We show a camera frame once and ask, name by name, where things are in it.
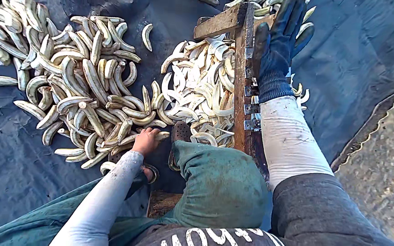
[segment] green pants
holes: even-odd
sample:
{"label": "green pants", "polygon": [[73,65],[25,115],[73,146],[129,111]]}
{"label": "green pants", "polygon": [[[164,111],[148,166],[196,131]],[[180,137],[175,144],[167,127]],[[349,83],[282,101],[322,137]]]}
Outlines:
{"label": "green pants", "polygon": [[[267,188],[253,159],[234,149],[176,141],[172,145],[186,180],[183,196],[160,219],[118,217],[109,245],[126,245],[156,224],[257,228]],[[0,245],[48,245],[100,179],[83,185],[0,227]]]}

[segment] blue glove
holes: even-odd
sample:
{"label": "blue glove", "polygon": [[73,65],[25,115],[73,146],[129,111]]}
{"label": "blue glove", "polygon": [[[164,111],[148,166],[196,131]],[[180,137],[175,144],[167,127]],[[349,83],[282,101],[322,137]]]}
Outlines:
{"label": "blue glove", "polygon": [[285,0],[271,30],[267,23],[258,26],[252,66],[258,78],[259,103],[294,95],[285,76],[292,58],[307,45],[314,33],[314,26],[309,27],[296,40],[305,13],[305,0]]}

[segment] brown sandal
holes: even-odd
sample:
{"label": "brown sandal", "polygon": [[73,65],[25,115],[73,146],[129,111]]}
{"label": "brown sandal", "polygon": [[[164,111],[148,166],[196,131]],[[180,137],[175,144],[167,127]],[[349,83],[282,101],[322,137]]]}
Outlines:
{"label": "brown sandal", "polygon": [[[111,161],[111,162],[113,162],[113,163],[118,163],[119,159],[121,159],[121,157],[122,157],[126,152],[127,152],[127,151],[121,151],[120,153],[115,154],[115,155],[111,155],[111,154],[109,153],[109,156],[107,157],[107,160],[108,160],[108,161]],[[146,168],[150,169],[150,170],[153,172],[153,177],[151,178],[151,180],[148,181],[148,184],[152,184],[152,183],[154,183],[156,180],[159,179],[159,171],[158,171],[158,169],[157,169],[156,167],[154,167],[154,166],[152,166],[152,165],[150,165],[150,164],[147,164],[147,163],[145,163],[145,162],[142,164],[141,168],[142,168],[142,167],[146,167]]]}
{"label": "brown sandal", "polygon": [[[182,122],[178,121],[172,127],[172,134],[171,134],[171,143],[174,143],[176,140],[182,140],[185,142],[191,142],[191,129],[190,127]],[[180,168],[176,165],[174,160],[174,153],[172,150],[170,151],[170,155],[168,157],[168,166],[173,171],[180,171]]]}

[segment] human hand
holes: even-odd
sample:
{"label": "human hand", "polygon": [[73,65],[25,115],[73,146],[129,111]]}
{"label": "human hand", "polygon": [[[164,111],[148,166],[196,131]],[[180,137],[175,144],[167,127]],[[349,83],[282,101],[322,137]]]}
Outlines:
{"label": "human hand", "polygon": [[311,26],[296,39],[305,13],[304,0],[286,0],[271,30],[267,23],[256,29],[252,65],[258,78],[259,103],[293,95],[285,76],[292,58],[307,45],[314,33],[314,26]]}
{"label": "human hand", "polygon": [[156,135],[161,132],[159,129],[152,129],[151,127],[143,129],[136,137],[135,143],[131,151],[139,152],[144,157],[156,149],[159,141],[156,140]]}

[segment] dirt ground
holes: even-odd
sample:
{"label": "dirt ground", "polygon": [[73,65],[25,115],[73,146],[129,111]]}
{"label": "dirt ground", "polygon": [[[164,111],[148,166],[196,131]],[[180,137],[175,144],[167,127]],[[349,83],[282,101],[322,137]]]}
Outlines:
{"label": "dirt ground", "polygon": [[394,106],[335,174],[369,221],[394,240]]}

